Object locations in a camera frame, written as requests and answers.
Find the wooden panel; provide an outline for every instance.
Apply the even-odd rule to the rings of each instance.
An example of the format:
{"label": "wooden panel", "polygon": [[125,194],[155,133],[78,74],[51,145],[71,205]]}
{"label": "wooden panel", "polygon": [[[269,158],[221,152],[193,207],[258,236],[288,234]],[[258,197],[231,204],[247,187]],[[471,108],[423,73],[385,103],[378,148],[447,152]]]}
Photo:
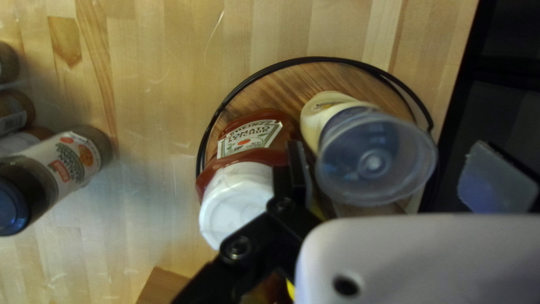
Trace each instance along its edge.
{"label": "wooden panel", "polygon": [[183,275],[154,267],[135,304],[169,304],[188,282]]}
{"label": "wooden panel", "polygon": [[0,239],[0,303],[136,302],[154,266],[190,277],[199,234],[195,154],[215,109],[278,61],[337,56],[388,70],[438,135],[477,0],[2,0],[0,39],[22,62],[0,88],[37,124],[92,124],[114,163],[26,231]]}

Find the black wire rim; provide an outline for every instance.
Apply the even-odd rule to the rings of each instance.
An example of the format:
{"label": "black wire rim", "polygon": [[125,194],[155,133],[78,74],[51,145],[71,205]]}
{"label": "black wire rim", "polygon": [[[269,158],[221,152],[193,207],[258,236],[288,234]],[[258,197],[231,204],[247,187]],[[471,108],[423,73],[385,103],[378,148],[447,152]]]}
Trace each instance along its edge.
{"label": "black wire rim", "polygon": [[336,57],[322,57],[322,56],[315,56],[315,57],[300,57],[300,58],[294,58],[285,60],[282,62],[278,62],[276,64],[272,64],[255,74],[251,75],[250,77],[246,78],[244,81],[242,81],[239,85],[237,85],[236,88],[234,88],[226,97],[223,99],[222,103],[219,105],[218,109],[215,111],[214,115],[212,116],[212,119],[210,119],[210,123],[208,124],[208,127],[206,128],[206,131],[204,132],[201,143],[199,145],[199,151],[197,152],[197,164],[195,165],[195,176],[198,177],[201,173],[201,171],[205,168],[205,158],[206,158],[206,145],[208,143],[208,139],[210,138],[210,133],[212,132],[212,128],[214,127],[215,122],[218,120],[219,115],[225,107],[231,102],[232,99],[238,95],[239,92],[244,90],[248,85],[254,83],[255,81],[263,78],[266,75],[269,75],[273,72],[282,70],[284,68],[291,67],[293,65],[298,64],[304,64],[304,63],[314,63],[314,62],[334,62],[334,63],[342,63],[342,64],[348,64],[355,68],[364,70],[368,73],[370,73],[372,76],[389,86],[394,92],[396,92],[401,99],[403,99],[404,103],[409,107],[409,111],[413,113],[411,110],[409,103],[403,97],[401,92],[399,92],[391,83],[392,81],[394,84],[400,87],[418,106],[418,108],[422,111],[422,114],[427,122],[427,132],[431,132],[433,129],[433,119],[431,118],[431,115],[429,115],[429,111],[426,108],[426,106],[422,103],[420,98],[403,82],[401,82],[399,79],[397,79],[394,75],[383,71],[377,67],[374,67],[371,64],[367,64],[364,62],[356,61],[356,60],[350,60],[345,58],[336,58]]}

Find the black metal bracket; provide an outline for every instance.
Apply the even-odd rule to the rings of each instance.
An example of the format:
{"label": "black metal bracket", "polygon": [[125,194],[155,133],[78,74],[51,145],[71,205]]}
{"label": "black metal bracket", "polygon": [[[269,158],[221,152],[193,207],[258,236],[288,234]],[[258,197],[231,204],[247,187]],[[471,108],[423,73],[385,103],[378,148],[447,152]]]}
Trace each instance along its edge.
{"label": "black metal bracket", "polygon": [[289,164],[274,168],[274,197],[266,212],[221,243],[173,304],[236,304],[275,270],[294,282],[303,240],[321,221],[307,208],[312,183],[303,145],[287,143]]}

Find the brown jar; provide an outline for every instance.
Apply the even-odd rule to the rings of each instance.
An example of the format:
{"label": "brown jar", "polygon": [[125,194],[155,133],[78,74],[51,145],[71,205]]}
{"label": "brown jar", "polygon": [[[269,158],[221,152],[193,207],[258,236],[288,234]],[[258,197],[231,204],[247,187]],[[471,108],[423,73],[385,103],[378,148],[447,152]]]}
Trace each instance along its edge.
{"label": "brown jar", "polygon": [[19,70],[17,53],[9,44],[0,41],[0,84],[15,81]]}
{"label": "brown jar", "polygon": [[32,101],[17,90],[0,91],[0,135],[32,124],[36,110]]}
{"label": "brown jar", "polygon": [[52,135],[54,133],[51,130],[38,126],[21,129],[17,133],[0,138],[0,157],[21,152]]}
{"label": "brown jar", "polygon": [[85,125],[0,158],[0,236],[23,230],[111,159],[107,136]]}

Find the ketchup label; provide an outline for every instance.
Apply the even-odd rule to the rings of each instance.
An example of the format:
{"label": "ketchup label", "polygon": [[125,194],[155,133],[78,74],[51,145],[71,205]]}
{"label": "ketchup label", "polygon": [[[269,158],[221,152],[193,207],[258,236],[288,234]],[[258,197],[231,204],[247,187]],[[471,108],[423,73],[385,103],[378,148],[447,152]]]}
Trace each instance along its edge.
{"label": "ketchup label", "polygon": [[257,120],[246,123],[218,141],[218,158],[253,148],[268,148],[283,127],[275,120]]}

